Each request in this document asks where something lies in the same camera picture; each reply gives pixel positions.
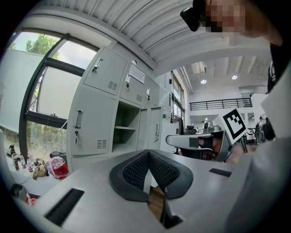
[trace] black slot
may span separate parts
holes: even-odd
[[[231,176],[231,172],[220,170],[220,169],[217,169],[217,168],[210,169],[210,172],[212,172],[214,174],[217,174],[217,175],[224,176],[224,177],[230,177]]]
[[[61,226],[78,203],[84,191],[71,189],[45,216],[57,226]]]

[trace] wooden floor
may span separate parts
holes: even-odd
[[[159,187],[151,187],[149,197],[149,209],[155,215],[158,221],[160,221],[163,206],[164,206],[165,195]]]

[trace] sky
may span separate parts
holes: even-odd
[[[26,42],[31,40],[34,42],[37,40],[39,36],[38,33],[33,32],[21,32],[20,35],[14,40],[16,43],[15,49],[25,51]],[[71,41],[67,41],[58,51],[60,54],[58,55],[58,60],[67,62],[69,64],[81,67],[86,69],[89,62],[92,60],[95,51],[73,43]]]

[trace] tree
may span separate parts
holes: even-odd
[[[12,42],[11,45],[9,46],[9,49],[15,49],[16,43]]]
[[[39,34],[36,41],[31,42],[31,40],[28,40],[26,43],[26,51],[31,53],[38,53],[45,55],[52,46],[57,42],[57,40],[48,37],[44,34]],[[59,52],[57,52],[53,58],[58,59]]]

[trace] railing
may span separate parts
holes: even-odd
[[[220,108],[253,107],[250,98],[213,100],[190,103],[191,111]]]

